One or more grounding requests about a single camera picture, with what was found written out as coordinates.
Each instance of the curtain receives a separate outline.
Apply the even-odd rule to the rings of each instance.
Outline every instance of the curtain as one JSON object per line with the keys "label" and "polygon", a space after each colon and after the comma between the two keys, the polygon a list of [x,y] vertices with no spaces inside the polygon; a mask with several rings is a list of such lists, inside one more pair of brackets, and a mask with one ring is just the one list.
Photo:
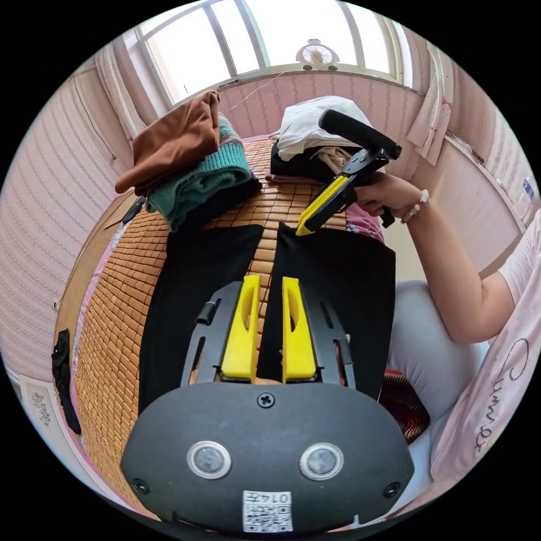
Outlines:
{"label": "curtain", "polygon": [[114,54],[113,44],[109,43],[101,51],[96,53],[96,67],[101,84],[105,88],[109,100],[118,115],[120,124],[130,143],[136,138],[147,125],[135,109],[134,102],[128,93],[126,85],[118,69],[117,59]]}
{"label": "curtain", "polygon": [[453,108],[453,66],[451,59],[427,42],[430,53],[430,86],[423,105],[407,135],[417,152],[436,165]]}

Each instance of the black handle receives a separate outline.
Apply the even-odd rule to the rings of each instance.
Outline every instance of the black handle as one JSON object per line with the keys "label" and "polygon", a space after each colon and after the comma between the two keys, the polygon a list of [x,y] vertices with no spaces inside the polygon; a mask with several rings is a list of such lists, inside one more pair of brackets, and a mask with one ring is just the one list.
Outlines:
{"label": "black handle", "polygon": [[387,229],[390,225],[394,224],[394,216],[388,207],[383,207],[382,225]]}
{"label": "black handle", "polygon": [[402,147],[374,128],[334,109],[323,111],[318,122],[326,132],[338,135],[366,149],[382,148],[391,159],[398,159]]}

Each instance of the bamboo mat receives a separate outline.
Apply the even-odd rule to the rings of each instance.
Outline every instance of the bamboo mat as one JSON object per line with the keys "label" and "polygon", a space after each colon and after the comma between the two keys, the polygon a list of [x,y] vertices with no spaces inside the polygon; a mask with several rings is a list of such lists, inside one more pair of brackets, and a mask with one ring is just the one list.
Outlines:
{"label": "bamboo mat", "polygon": [[[248,163],[260,179],[269,170],[271,147],[272,141],[267,140],[245,144]],[[314,185],[261,182],[260,194],[207,226],[260,224],[265,228],[248,271],[261,274],[258,348],[278,225],[282,221],[296,226],[300,213],[319,190]],[[326,227],[345,229],[345,225],[345,216],[337,215]],[[157,213],[143,210],[128,226],[88,304],[75,379],[79,421],[90,459],[106,482],[146,515],[149,513],[123,478],[119,461],[137,418],[139,349],[154,285],[165,261],[167,235],[168,227]],[[414,432],[423,431],[427,423],[421,424],[413,423]]]}

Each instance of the qr code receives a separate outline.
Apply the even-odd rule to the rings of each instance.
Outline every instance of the qr code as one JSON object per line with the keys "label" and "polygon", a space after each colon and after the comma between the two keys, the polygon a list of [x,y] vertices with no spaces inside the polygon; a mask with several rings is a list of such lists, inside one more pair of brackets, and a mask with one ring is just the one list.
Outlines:
{"label": "qr code", "polygon": [[293,531],[291,493],[244,491],[243,526],[245,532]]}

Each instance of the black cloth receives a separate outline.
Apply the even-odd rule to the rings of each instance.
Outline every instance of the black cloth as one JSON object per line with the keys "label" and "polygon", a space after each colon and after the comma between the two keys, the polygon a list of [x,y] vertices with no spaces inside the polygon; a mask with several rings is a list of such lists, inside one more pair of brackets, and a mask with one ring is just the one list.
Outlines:
{"label": "black cloth", "polygon": [[250,171],[250,179],[247,182],[220,190],[208,201],[189,212],[179,229],[183,231],[199,229],[239,203],[256,195],[262,187],[259,179]]}
{"label": "black cloth", "polygon": [[[317,180],[322,184],[330,184],[336,176],[333,170],[316,154],[325,147],[307,148],[302,154],[293,156],[289,161],[284,161],[278,155],[278,141],[272,145],[270,154],[270,174],[284,176],[302,176]],[[355,154],[359,147],[340,147],[349,154]]]}
{"label": "black cloth", "polygon": [[78,436],[81,434],[81,425],[77,419],[72,399],[69,395],[70,369],[69,369],[69,330],[64,329],[58,333],[58,339],[51,355],[52,376],[64,410],[64,417],[68,427]]}
{"label": "black cloth", "polygon": [[282,278],[298,278],[335,309],[346,334],[357,390],[378,399],[391,341],[396,255],[380,241],[320,229],[297,237],[280,224],[257,375],[281,380]]}
{"label": "black cloth", "polygon": [[212,295],[244,278],[261,225],[170,233],[141,338],[139,414],[180,385],[196,317]]}

